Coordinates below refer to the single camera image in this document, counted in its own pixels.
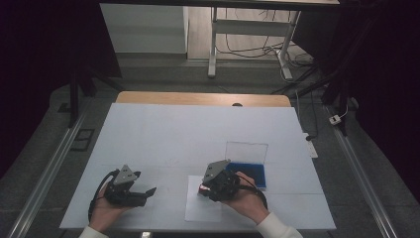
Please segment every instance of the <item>white table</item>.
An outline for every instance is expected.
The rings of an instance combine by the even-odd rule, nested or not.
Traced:
[[[225,159],[227,142],[268,144],[264,193],[269,210],[284,223],[297,229],[335,229],[294,108],[132,103],[112,105],[60,228],[86,226],[99,182],[128,164],[142,172],[131,191],[156,186],[157,192],[145,207],[125,213],[115,229],[254,231],[250,220],[210,200],[209,206],[220,206],[217,214],[185,221],[188,177],[202,177],[208,163]]]

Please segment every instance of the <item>wall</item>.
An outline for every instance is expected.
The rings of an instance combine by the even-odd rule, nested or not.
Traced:
[[[116,53],[187,52],[187,7],[101,4]]]

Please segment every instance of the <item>metal frame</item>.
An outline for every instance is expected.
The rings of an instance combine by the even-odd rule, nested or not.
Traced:
[[[332,116],[326,106],[324,106],[324,109],[329,116]],[[337,137],[337,141],[339,142],[340,147],[342,148],[343,153],[349,162],[353,175],[355,176],[355,179],[358,182],[362,193],[364,194],[365,200],[367,201],[367,204],[372,211],[373,217],[376,220],[377,226],[382,233],[382,236],[386,238],[397,238],[398,235],[393,228],[391,220],[389,219],[389,216],[386,213],[386,210],[383,207],[379,197],[376,195],[376,192],[374,191],[373,186],[368,179],[368,175],[366,174],[362,163],[360,162],[355,150],[353,149],[349,137],[343,136],[341,130],[337,126],[335,126],[333,129],[334,134]]]
[[[92,98],[86,98],[82,102],[80,117],[78,117],[78,119],[75,121],[74,126],[72,128],[68,128],[65,132],[58,147],[52,155],[51,160],[44,169],[43,174],[32,190],[31,195],[26,201],[21,213],[16,219],[15,224],[13,224],[12,229],[10,230],[7,237],[25,237],[28,233],[32,222],[34,221],[35,216],[37,215],[38,210],[44,201],[44,198],[47,196],[47,193],[53,184],[53,180],[55,179],[55,176],[58,173],[68,150],[70,149],[71,143],[73,142],[75,136],[77,135],[78,129],[86,117],[92,100]]]
[[[209,56],[208,77],[216,76],[216,35],[230,34],[230,35],[250,35],[250,36],[274,36],[284,37],[281,51],[276,51],[278,61],[281,65],[281,71],[286,80],[292,79],[290,69],[285,59],[287,49],[289,47],[291,37],[293,36],[296,23],[300,12],[293,12],[291,21],[289,23],[277,22],[258,22],[258,21],[240,21],[240,20],[218,20],[217,7],[213,8],[212,31],[211,31],[211,46]]]

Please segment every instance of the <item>white sleeve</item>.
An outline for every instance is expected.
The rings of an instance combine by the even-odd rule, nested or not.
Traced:
[[[90,228],[89,226],[86,226],[79,238],[108,238],[108,236]]]
[[[293,227],[284,225],[274,213],[270,213],[257,226],[263,238],[302,238],[302,235]]]

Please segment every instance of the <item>aluminum rail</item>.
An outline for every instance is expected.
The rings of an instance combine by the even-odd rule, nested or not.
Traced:
[[[333,116],[327,107],[324,107],[324,110],[329,116]],[[393,228],[389,216],[386,213],[386,210],[383,207],[379,197],[376,195],[376,192],[374,191],[373,186],[368,179],[368,175],[366,174],[363,165],[356,155],[349,138],[343,136],[338,127],[334,127],[334,134],[336,135],[337,140],[349,162],[353,175],[355,176],[356,181],[358,182],[359,187],[364,194],[365,200],[367,201],[367,204],[372,211],[373,217],[376,220],[377,226],[382,233],[382,236],[385,238],[397,238],[398,235]]]
[[[86,117],[87,111],[90,107],[92,99],[86,98],[82,101],[81,113],[77,121],[74,123],[72,128],[68,128],[62,137],[58,147],[56,148],[52,158],[44,169],[43,174],[37,182],[37,185],[33,189],[31,195],[26,201],[21,213],[15,221],[12,229],[10,230],[7,237],[18,238],[25,237],[28,233],[29,228],[32,225],[32,222],[35,219],[51,185],[55,179],[56,174],[61,167],[62,162],[64,161],[65,156],[67,155],[68,150],[70,149],[71,143],[73,142],[75,136],[77,135],[78,129],[83,123],[84,118]]]

